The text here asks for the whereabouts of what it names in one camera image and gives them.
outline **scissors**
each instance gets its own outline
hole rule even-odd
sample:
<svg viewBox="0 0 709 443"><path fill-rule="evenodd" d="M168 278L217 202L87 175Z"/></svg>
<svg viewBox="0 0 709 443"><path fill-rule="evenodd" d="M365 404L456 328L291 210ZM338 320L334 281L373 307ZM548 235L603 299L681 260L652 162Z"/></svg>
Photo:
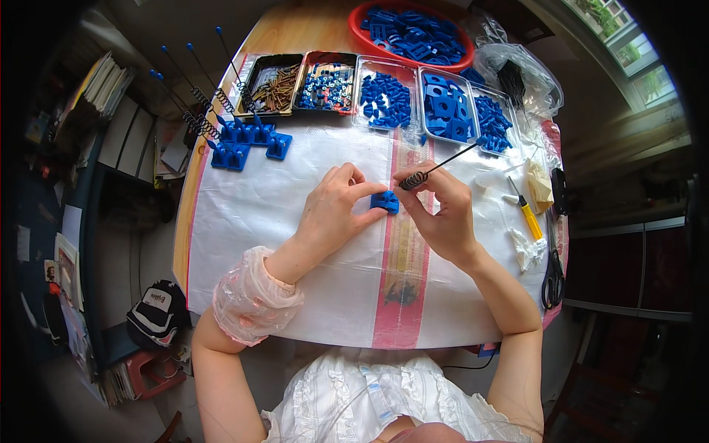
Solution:
<svg viewBox="0 0 709 443"><path fill-rule="evenodd" d="M564 298L566 290L566 279L564 279L564 270L562 263L559 260L559 251L557 250L557 236L554 232L554 218L552 217L552 209L547 209L547 232L549 233L549 263L547 264L547 274L544 276L542 284L542 303L546 310L558 306Z"/></svg>

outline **spring assembly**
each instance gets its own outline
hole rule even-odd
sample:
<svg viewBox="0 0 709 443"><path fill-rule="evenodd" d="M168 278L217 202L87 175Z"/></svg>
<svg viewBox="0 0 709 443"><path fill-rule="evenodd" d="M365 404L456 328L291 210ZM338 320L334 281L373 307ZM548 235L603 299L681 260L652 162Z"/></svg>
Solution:
<svg viewBox="0 0 709 443"><path fill-rule="evenodd" d="M199 103L202 103L205 112L209 112L214 107L212 106L212 100L210 100L209 97L202 92L199 86L192 88L192 95L199 101Z"/></svg>
<svg viewBox="0 0 709 443"><path fill-rule="evenodd" d="M241 78L237 77L236 87L239 89L239 93L241 94L241 106L243 106L244 111L254 112L256 109L256 103L254 102L253 97L251 97L249 86L242 82Z"/></svg>
<svg viewBox="0 0 709 443"><path fill-rule="evenodd" d="M198 136L209 134L214 140L219 140L219 131L209 123L203 115L199 115L195 118L192 112L185 111L184 114L182 114L182 120L184 120Z"/></svg>
<svg viewBox="0 0 709 443"><path fill-rule="evenodd" d="M214 91L214 94L216 95L217 100L219 100L219 103L221 103L222 108L224 108L229 114L234 114L234 105L231 104L231 101L229 100L229 97L226 95L224 90L221 88L217 88Z"/></svg>
<svg viewBox="0 0 709 443"><path fill-rule="evenodd" d="M415 187L422 184L426 180L428 180L428 173L427 172L416 171L414 174L411 174L410 176L406 177L399 184L399 186L404 191L410 191L411 189L414 189Z"/></svg>

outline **screwdriver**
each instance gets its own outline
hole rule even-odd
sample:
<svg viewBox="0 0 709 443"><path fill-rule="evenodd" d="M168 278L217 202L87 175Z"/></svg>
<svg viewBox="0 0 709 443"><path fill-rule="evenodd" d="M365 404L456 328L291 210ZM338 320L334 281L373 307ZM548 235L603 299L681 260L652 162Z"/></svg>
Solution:
<svg viewBox="0 0 709 443"><path fill-rule="evenodd" d="M534 216L534 214L532 214L532 210L530 209L529 203L527 203L527 201L522 196L522 194L520 194L520 192L517 190L517 186L515 186L515 182L512 181L512 177L507 176L507 178L510 180L512 187L515 189L515 192L520 197L520 207L522 208L522 213L525 215L525 218L527 219L527 224L530 226L530 229L532 230L532 235L534 235L534 239L539 240L540 238L542 238L542 230L539 228L539 223L537 223L537 218Z"/></svg>

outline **woman's right hand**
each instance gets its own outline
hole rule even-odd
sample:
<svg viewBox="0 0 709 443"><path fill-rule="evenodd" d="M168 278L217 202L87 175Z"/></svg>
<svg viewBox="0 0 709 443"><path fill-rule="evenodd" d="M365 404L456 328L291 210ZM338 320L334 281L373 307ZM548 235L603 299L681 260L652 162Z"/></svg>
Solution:
<svg viewBox="0 0 709 443"><path fill-rule="evenodd" d="M460 268L470 263L479 248L473 233L470 188L443 168L428 174L428 180L411 191L404 191L398 186L411 174L426 172L435 165L433 161L427 160L396 172L392 176L397 184L394 193L431 249ZM433 192L436 200L441 203L441 209L435 215L429 213L418 199L416 194L422 191Z"/></svg>

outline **curtain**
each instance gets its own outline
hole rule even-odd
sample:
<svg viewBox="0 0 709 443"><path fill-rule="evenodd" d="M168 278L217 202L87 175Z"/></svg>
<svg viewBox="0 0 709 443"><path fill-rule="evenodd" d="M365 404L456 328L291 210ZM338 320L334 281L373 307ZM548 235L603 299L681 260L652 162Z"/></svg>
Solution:
<svg viewBox="0 0 709 443"><path fill-rule="evenodd" d="M566 144L566 180L571 188L592 186L641 169L657 156L690 143L682 106L678 99L672 99L600 128L590 128L584 137Z"/></svg>

